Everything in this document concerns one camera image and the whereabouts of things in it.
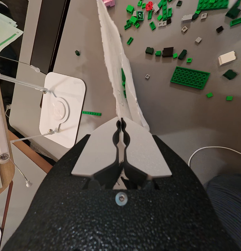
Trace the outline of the white book stand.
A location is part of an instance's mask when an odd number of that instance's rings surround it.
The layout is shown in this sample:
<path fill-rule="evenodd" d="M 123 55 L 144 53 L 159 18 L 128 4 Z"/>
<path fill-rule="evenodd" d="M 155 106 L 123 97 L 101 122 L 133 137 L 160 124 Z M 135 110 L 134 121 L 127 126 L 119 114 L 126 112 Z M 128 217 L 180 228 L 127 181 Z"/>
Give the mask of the white book stand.
<path fill-rule="evenodd" d="M 67 121 L 70 110 L 68 102 L 64 98 L 58 97 L 51 88 L 58 80 L 63 80 L 64 77 L 66 76 L 50 72 L 45 77 L 44 87 L 41 87 L 0 74 L 1 80 L 7 80 L 42 92 L 39 130 L 42 136 L 62 146 L 65 146 L 66 139 L 60 132 L 60 125 Z"/>

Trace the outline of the person's trousered leg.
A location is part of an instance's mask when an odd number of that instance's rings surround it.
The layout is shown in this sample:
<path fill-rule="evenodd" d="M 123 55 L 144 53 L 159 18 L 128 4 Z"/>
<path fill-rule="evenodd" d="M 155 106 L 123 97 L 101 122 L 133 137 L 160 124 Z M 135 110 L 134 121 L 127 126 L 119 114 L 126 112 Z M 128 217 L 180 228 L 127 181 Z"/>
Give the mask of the person's trousered leg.
<path fill-rule="evenodd" d="M 221 174 L 204 184 L 226 232 L 241 250 L 241 174 Z"/>

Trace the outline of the pile of green toy bricks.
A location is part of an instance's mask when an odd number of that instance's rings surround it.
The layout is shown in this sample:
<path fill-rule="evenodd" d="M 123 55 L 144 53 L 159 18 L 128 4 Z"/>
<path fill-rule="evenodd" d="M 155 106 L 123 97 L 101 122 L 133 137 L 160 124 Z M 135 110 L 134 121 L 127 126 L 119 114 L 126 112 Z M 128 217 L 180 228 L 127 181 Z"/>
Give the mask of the pile of green toy bricks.
<path fill-rule="evenodd" d="M 138 1 L 137 6 L 141 7 L 141 9 L 145 9 L 145 12 L 147 12 L 148 20 L 152 19 L 153 13 L 157 15 L 157 20 L 159 21 L 158 27 L 165 27 L 168 24 L 171 23 L 172 19 L 172 8 L 168 8 L 167 4 L 170 3 L 171 1 L 160 1 L 156 3 L 155 1 L 153 2 L 153 8 L 151 11 L 146 11 L 145 5 L 147 3 L 143 1 Z M 126 21 L 126 25 L 124 26 L 124 29 L 127 30 L 131 28 L 132 26 L 136 27 L 137 29 L 140 27 L 140 22 L 144 21 L 144 11 L 142 10 L 135 10 L 134 6 L 128 5 L 126 8 L 126 11 L 128 14 L 130 14 L 130 18 Z M 233 6 L 232 8 L 229 8 L 228 12 L 226 13 L 225 17 L 228 17 L 231 19 L 229 25 L 230 27 L 236 26 L 241 24 L 241 17 L 238 17 L 240 14 L 241 9 L 239 9 L 239 6 Z M 198 16 L 200 15 L 202 11 L 195 11 L 195 13 L 192 16 L 192 21 L 196 20 Z M 173 53 L 173 58 L 177 58 L 178 60 L 182 60 L 187 54 L 187 50 L 184 49 L 182 52 L 178 55 L 177 53 Z M 155 52 L 156 57 L 162 56 L 162 51 L 156 51 Z"/>

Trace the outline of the toy brick instruction booklet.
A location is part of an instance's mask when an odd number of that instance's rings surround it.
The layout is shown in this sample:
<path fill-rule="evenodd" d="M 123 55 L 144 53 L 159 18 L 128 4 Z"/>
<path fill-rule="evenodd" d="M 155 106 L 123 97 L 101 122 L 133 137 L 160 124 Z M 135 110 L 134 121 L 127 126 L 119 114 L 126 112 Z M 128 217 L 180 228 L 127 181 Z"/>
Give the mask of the toy brick instruction booklet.
<path fill-rule="evenodd" d="M 22 31 L 12 24 L 7 17 L 0 17 L 0 52 L 22 35 Z M 7 140 L 5 112 L 0 91 L 0 164 L 5 164 L 10 158 L 10 146 Z M 2 189 L 2 175 L 0 174 L 0 189 Z"/>

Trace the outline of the dark green sloped toy brick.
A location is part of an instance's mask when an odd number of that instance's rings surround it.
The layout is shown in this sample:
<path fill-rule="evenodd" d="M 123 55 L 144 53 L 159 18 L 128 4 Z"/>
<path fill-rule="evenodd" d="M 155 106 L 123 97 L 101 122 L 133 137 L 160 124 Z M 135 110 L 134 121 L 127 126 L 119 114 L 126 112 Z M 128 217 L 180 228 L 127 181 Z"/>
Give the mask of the dark green sloped toy brick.
<path fill-rule="evenodd" d="M 237 73 L 234 72 L 232 69 L 229 69 L 223 74 L 223 76 L 228 80 L 232 80 L 237 76 Z"/>

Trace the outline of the grey desk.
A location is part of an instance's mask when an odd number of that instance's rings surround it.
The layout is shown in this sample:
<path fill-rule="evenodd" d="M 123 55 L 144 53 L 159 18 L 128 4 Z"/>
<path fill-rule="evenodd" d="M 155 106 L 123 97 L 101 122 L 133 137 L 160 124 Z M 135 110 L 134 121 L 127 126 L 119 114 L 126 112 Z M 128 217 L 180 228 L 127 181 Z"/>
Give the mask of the grey desk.
<path fill-rule="evenodd" d="M 166 27 L 152 31 L 145 17 L 138 29 L 124 30 L 126 7 L 130 4 L 138 9 L 137 3 L 116 1 L 108 13 L 121 35 L 138 104 L 150 132 L 186 162 L 195 150 L 205 146 L 241 152 L 241 24 L 230 27 L 227 10 L 207 11 L 206 19 L 202 20 L 200 14 L 182 33 L 181 19 L 194 14 L 198 1 L 183 1 L 179 8 L 177 1 L 172 1 L 168 4 L 173 9 L 172 22 Z M 220 26 L 224 30 L 218 34 Z M 198 37 L 202 41 L 196 44 Z M 178 55 L 186 49 L 187 54 L 182 60 L 155 56 L 166 47 L 174 47 L 173 53 Z M 231 51 L 235 51 L 236 60 L 219 66 L 218 57 Z M 204 89 L 171 83 L 176 66 L 210 73 Z M 237 73 L 232 80 L 223 76 L 229 69 Z M 53 71 L 81 78 L 86 84 L 83 109 L 102 113 L 101 117 L 81 116 L 77 141 L 116 116 L 96 1 L 70 2 Z M 207 98 L 210 92 L 213 97 Z M 233 100 L 226 101 L 227 96 L 233 96 Z"/>

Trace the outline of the white printed paper bag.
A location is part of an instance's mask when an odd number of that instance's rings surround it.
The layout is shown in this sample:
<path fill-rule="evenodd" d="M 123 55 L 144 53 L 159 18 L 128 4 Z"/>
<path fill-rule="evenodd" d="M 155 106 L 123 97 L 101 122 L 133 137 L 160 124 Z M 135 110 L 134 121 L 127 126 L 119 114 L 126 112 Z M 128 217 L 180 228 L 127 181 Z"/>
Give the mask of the white printed paper bag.
<path fill-rule="evenodd" d="M 137 102 L 135 87 L 132 79 L 129 60 L 127 59 L 122 46 L 119 31 L 110 18 L 106 7 L 101 1 L 97 1 L 98 14 L 101 25 L 102 43 L 104 49 L 104 58 L 109 79 L 113 87 L 113 94 L 116 98 L 116 114 L 121 121 L 121 129 L 119 133 L 119 166 L 124 169 L 124 149 L 125 144 L 122 132 L 122 118 L 129 118 L 140 126 L 149 131 L 140 107 Z M 121 68 L 125 73 L 125 90 L 126 98 L 123 93 Z M 137 189 L 138 186 L 130 180 L 123 180 L 127 189 Z M 146 180 L 141 187 L 142 190 L 155 189 L 156 183 L 153 180 Z"/>

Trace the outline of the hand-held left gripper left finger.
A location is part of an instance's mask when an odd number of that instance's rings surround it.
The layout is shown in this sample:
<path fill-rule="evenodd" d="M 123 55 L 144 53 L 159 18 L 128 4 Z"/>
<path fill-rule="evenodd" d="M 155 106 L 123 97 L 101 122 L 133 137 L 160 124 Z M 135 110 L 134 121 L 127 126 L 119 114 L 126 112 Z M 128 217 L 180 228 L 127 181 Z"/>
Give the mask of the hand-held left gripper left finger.
<path fill-rule="evenodd" d="M 115 117 L 96 128 L 89 136 L 71 174 L 97 180 L 112 189 L 122 170 L 119 166 L 121 121 Z"/>

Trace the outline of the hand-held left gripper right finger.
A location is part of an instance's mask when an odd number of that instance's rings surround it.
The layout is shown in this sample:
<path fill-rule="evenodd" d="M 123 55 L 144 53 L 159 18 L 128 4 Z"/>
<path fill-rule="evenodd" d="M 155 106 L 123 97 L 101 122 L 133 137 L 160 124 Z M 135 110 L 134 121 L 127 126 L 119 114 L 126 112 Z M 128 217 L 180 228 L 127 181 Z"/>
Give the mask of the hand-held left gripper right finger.
<path fill-rule="evenodd" d="M 122 132 L 125 144 L 124 173 L 131 182 L 142 187 L 146 180 L 172 176 L 149 131 L 129 118 L 122 118 Z"/>

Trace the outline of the large white toy brick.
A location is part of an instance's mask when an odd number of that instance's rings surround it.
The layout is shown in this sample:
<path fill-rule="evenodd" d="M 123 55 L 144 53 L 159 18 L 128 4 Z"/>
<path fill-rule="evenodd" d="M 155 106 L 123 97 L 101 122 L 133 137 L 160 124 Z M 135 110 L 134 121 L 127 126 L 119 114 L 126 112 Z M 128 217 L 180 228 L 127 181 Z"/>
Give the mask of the large white toy brick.
<path fill-rule="evenodd" d="M 219 66 L 222 66 L 224 64 L 230 63 L 230 62 L 232 62 L 234 60 L 236 60 L 236 53 L 235 53 L 235 51 L 231 51 L 231 52 L 225 53 L 225 54 L 220 55 L 218 57 Z"/>

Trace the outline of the dark brown toy tile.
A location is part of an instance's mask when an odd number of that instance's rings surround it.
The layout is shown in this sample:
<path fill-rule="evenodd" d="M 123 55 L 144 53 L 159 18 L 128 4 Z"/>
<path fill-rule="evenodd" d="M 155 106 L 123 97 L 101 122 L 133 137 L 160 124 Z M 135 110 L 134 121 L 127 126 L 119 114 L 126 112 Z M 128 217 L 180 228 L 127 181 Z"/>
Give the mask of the dark brown toy tile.
<path fill-rule="evenodd" d="M 174 47 L 166 47 L 162 51 L 162 57 L 167 58 L 167 57 L 172 57 L 173 56 L 173 50 Z"/>

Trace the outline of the large green toy plate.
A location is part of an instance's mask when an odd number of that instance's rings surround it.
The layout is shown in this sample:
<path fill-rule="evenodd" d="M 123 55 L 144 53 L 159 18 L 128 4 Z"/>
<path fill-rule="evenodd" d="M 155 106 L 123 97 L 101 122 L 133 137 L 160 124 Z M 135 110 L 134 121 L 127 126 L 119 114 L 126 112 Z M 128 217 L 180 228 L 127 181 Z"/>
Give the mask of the large green toy plate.
<path fill-rule="evenodd" d="M 176 66 L 170 82 L 203 90 L 209 76 L 208 72 Z"/>
<path fill-rule="evenodd" d="M 228 0 L 199 0 L 197 11 L 226 9 L 228 3 Z"/>

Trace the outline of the wood-edged pale desk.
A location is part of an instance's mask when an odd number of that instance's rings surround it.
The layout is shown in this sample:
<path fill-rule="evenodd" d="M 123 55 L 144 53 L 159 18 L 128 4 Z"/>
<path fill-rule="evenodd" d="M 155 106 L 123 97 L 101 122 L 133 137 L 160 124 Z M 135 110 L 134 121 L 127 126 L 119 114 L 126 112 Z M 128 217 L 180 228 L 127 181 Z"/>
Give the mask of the wood-edged pale desk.
<path fill-rule="evenodd" d="M 15 168 L 12 188 L 7 187 L 0 194 L 0 228 L 3 231 L 0 250 L 22 222 L 37 189 L 55 164 L 54 160 L 36 152 L 28 145 L 24 141 L 11 145 L 15 164 L 32 185 L 27 187 L 25 178 Z"/>

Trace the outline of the grey felt divider strip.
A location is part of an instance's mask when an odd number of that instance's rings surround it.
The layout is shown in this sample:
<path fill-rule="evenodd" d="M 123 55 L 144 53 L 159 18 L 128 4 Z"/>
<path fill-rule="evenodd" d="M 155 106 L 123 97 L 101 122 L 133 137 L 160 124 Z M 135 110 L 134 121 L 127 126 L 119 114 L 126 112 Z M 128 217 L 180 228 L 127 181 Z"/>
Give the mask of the grey felt divider strip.
<path fill-rule="evenodd" d="M 40 155 L 44 160 L 46 160 L 50 165 L 54 165 L 56 163 L 49 155 L 47 155 L 43 150 L 41 150 L 38 146 L 34 145 L 30 142 L 30 148 L 35 151 L 38 155 Z"/>

